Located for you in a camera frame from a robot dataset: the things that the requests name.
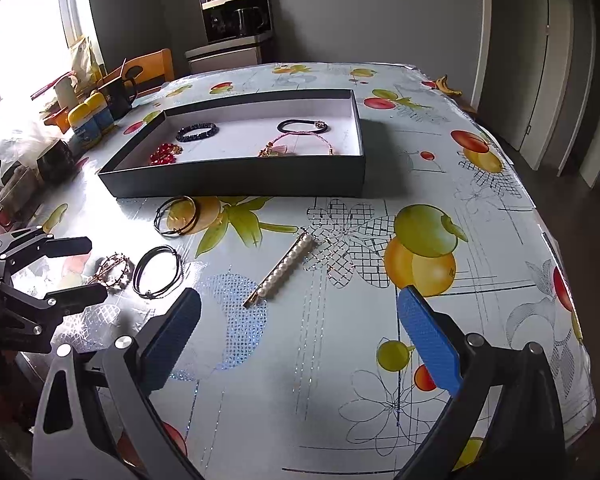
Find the yellow lid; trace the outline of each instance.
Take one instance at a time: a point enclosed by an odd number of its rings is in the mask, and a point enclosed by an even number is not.
[[[102,95],[97,90],[91,92],[91,97],[87,98],[84,102],[90,110],[97,110],[102,106],[107,106],[107,102],[104,99],[104,95]]]
[[[89,115],[91,115],[91,109],[85,103],[81,103],[69,112],[69,124],[72,127],[76,124],[82,124]]]

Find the box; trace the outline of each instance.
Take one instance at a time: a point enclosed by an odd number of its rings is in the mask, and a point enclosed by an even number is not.
[[[294,155],[258,157],[287,119],[322,120],[322,134],[287,136]],[[212,137],[177,142],[177,131],[190,124],[215,123]],[[292,124],[286,129],[315,129]],[[183,148],[176,163],[149,166],[161,143]],[[242,94],[169,108],[147,123],[100,170],[117,198],[150,196],[360,196],[365,154],[356,100],[347,89],[306,89]]]

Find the chair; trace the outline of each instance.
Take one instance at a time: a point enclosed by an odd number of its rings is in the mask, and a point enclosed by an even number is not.
[[[164,48],[158,52],[147,54],[146,56],[136,57],[125,62],[122,67],[122,73],[125,77],[134,78],[137,85],[141,85],[151,79],[163,76],[165,82],[173,81],[173,61],[171,59],[171,50]],[[102,79],[102,84],[117,78],[120,75],[120,67],[112,70],[107,76]],[[147,94],[152,94],[160,89],[159,86],[138,92],[138,97]]]

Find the floral patterned tablecloth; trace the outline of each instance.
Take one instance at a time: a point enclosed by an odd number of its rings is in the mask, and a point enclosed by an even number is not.
[[[184,286],[196,288],[200,323],[151,400],[206,478],[388,478],[399,470],[448,399],[398,320],[397,293],[409,284],[494,346],[538,341],[570,442],[596,408],[557,245],[497,142],[433,86],[413,67],[321,63],[170,82],[137,100],[31,222],[57,237],[88,236],[91,253],[41,260],[16,285],[40,295],[86,282],[115,252],[137,262],[157,245],[178,250],[185,276],[170,295],[149,301],[130,287],[114,290],[104,304],[66,317],[53,346],[107,346],[165,312]],[[164,199],[116,200],[97,175],[164,108],[302,88],[355,92],[366,153],[362,198],[198,198],[195,228],[167,240],[152,226]],[[187,207],[172,210],[171,221],[186,218]],[[317,244],[276,294],[244,309],[302,231]],[[156,261],[147,280],[160,282],[172,264]],[[50,356],[29,359],[44,376]],[[479,449],[498,394],[492,388],[463,460]],[[101,398],[117,437],[106,390]]]

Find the blue glitter crescent pattern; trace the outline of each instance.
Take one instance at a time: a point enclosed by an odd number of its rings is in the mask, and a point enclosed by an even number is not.
[[[240,274],[217,274],[198,285],[203,298],[207,295],[221,307],[226,317],[226,333],[222,361],[215,370],[228,370],[242,364],[258,346],[267,323],[266,300],[245,308],[244,301],[257,287],[257,283]],[[179,381],[195,381],[192,370],[174,369],[170,377]]]

